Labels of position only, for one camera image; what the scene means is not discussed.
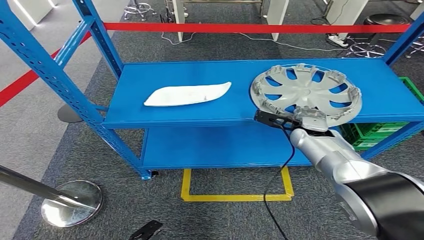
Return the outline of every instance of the shelf upright post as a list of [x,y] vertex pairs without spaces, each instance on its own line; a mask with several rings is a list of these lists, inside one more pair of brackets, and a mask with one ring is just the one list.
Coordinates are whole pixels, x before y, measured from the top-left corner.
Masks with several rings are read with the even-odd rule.
[[[404,54],[404,52],[417,40],[418,37],[424,34],[424,13],[422,13],[404,32],[399,39],[391,46],[387,53],[382,57],[387,65],[392,65],[395,61]],[[361,156],[364,159],[371,159],[396,144],[406,140],[411,135],[414,135],[424,129],[424,121],[410,122],[392,135],[386,137],[383,141],[370,149],[364,151]]]
[[151,178],[151,172],[143,169],[141,160],[136,157],[115,131],[102,126],[104,119],[96,110],[95,105],[89,102],[63,71],[64,66],[59,66],[50,57],[35,37],[12,13],[6,0],[0,0],[0,39],[37,73],[88,126],[125,159],[141,175],[142,179]]
[[382,57],[389,66],[410,48],[412,43],[424,34],[424,12],[408,27],[399,39],[387,50]]
[[90,29],[91,36],[118,81],[121,77],[124,64],[122,63],[92,0],[72,1],[82,18],[85,16],[93,16],[94,23],[91,25]]

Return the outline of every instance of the blue metal shelf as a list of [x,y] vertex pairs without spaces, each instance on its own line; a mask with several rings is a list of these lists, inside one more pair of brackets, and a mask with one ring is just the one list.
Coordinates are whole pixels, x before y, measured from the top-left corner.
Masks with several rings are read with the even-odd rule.
[[[323,58],[125,64],[103,125],[127,129],[253,122],[256,107],[249,97],[252,80],[272,66],[299,63],[338,70],[361,89],[363,107],[354,123],[424,121],[424,106],[382,59]],[[227,81],[232,82],[231,88],[213,101],[171,107],[143,105],[153,91],[162,87]]]
[[[253,122],[251,81],[274,65],[305,63],[338,70],[362,91],[363,107],[353,123],[410,122],[362,156],[370,159],[424,128],[424,107],[390,69],[424,33],[424,14],[382,58],[278,59],[197,62],[121,62],[91,0],[72,0],[82,22],[56,61],[0,0],[0,39],[51,87],[143,180],[151,169],[280,166],[290,144],[277,129]],[[90,32],[118,80],[109,108],[92,104],[63,71],[82,37]],[[214,101],[174,107],[146,107],[153,91],[166,86],[221,84],[229,91]],[[107,111],[106,117],[98,112]],[[149,128],[141,159],[113,129]],[[299,151],[290,166],[309,165]]]
[[[292,153],[284,133],[261,123],[221,127],[155,127],[144,133],[149,169],[281,166]],[[299,151],[289,166],[310,165]]]

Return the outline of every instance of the white pad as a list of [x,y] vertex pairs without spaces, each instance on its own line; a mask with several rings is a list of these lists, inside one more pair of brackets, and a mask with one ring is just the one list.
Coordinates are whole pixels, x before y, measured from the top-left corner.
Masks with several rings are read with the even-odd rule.
[[145,106],[168,107],[209,102],[222,97],[231,82],[198,86],[166,86],[154,91],[144,102]]

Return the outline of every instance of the red rope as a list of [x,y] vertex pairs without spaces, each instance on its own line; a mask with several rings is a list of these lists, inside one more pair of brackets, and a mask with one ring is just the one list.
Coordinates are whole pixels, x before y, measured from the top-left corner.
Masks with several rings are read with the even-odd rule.
[[[84,43],[87,39],[91,37],[91,34],[88,32],[79,43],[80,45]],[[51,58],[55,58],[61,49],[56,50],[51,56]],[[0,91],[0,107],[5,103],[9,102],[12,98],[18,95],[22,90],[32,84],[35,80],[37,80],[39,76],[33,71],[29,70],[20,78],[12,82],[10,85],[5,87]]]
[[325,34],[325,33],[403,33],[408,24],[398,25],[267,25],[214,23],[105,22],[107,30],[136,32],[245,33],[245,34]]

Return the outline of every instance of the white desk leg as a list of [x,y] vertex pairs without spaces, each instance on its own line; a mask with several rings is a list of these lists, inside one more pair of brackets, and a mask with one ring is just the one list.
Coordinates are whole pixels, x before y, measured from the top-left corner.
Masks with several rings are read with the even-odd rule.
[[[332,25],[354,25],[367,3],[368,0],[333,0],[326,16],[327,21]],[[341,40],[347,35],[338,34]]]
[[411,14],[411,19],[413,20],[417,20],[417,18],[424,12],[424,2],[420,3],[415,11],[413,11],[413,13]]
[[[175,16],[175,22],[177,24],[184,24],[186,19],[184,18],[184,5],[182,0],[172,0],[173,13]],[[183,41],[183,32],[178,32],[178,40]]]
[[[284,16],[286,15],[289,0],[271,0],[269,2],[266,21],[269,25],[282,25]],[[274,41],[277,41],[279,33],[271,33]]]

